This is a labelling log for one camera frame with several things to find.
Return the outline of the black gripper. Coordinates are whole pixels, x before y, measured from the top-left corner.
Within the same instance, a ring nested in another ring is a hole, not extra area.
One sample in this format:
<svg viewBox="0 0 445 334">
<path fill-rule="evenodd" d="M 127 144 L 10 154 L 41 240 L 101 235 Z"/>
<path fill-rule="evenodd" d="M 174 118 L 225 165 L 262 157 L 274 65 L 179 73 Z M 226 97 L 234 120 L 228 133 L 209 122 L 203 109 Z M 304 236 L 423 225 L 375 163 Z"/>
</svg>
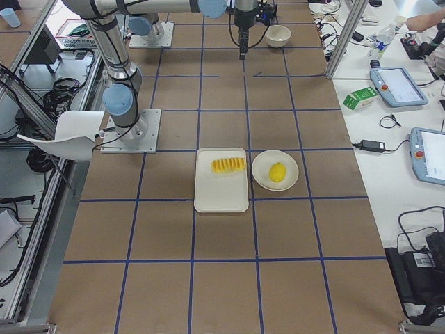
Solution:
<svg viewBox="0 0 445 334">
<path fill-rule="evenodd" d="M 248 52 L 248 43 L 249 43 L 249 27 L 239 27 L 238 28 L 238 43 L 239 43 L 239 52 L 247 53 Z M 239 55 L 240 60 L 244 60 L 244 54 Z"/>
</svg>

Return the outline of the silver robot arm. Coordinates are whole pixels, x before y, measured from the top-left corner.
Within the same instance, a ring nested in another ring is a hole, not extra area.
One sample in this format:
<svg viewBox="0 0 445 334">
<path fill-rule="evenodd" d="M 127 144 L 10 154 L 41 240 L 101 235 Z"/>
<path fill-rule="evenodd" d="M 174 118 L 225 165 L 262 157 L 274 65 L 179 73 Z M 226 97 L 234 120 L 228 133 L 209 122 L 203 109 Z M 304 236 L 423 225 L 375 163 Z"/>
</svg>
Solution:
<svg viewBox="0 0 445 334">
<path fill-rule="evenodd" d="M 155 41 L 163 37 L 164 29 L 157 13 L 129 17 L 129 30 L 144 40 Z"/>
<path fill-rule="evenodd" d="M 135 143 L 144 138 L 149 123 L 141 116 L 138 93 L 142 74 L 125 48 L 116 15 L 129 17 L 136 35 L 155 36 L 159 13 L 201 13 L 217 19 L 227 8 L 226 1 L 64 1 L 90 28 L 99 53 L 106 62 L 111 86 L 103 94 L 106 110 L 115 125 L 116 139 Z"/>
</svg>

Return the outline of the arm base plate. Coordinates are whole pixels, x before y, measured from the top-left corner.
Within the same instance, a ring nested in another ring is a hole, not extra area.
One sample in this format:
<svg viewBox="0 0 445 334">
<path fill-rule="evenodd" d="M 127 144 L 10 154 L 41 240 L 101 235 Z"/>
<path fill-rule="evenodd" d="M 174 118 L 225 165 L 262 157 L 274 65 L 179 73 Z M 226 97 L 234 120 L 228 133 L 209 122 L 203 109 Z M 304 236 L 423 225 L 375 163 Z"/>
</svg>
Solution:
<svg viewBox="0 0 445 334">
<path fill-rule="evenodd" d="M 174 22 L 149 22 L 131 20 L 129 29 L 132 33 L 129 47 L 134 49 L 168 48 L 172 44 Z"/>
<path fill-rule="evenodd" d="M 104 154 L 135 154 L 156 152 L 161 124 L 160 109 L 143 109 L 138 122 L 127 132 L 127 129 L 116 127 L 111 116 L 107 127 L 114 130 L 104 135 L 105 144 L 100 146 Z"/>
</svg>

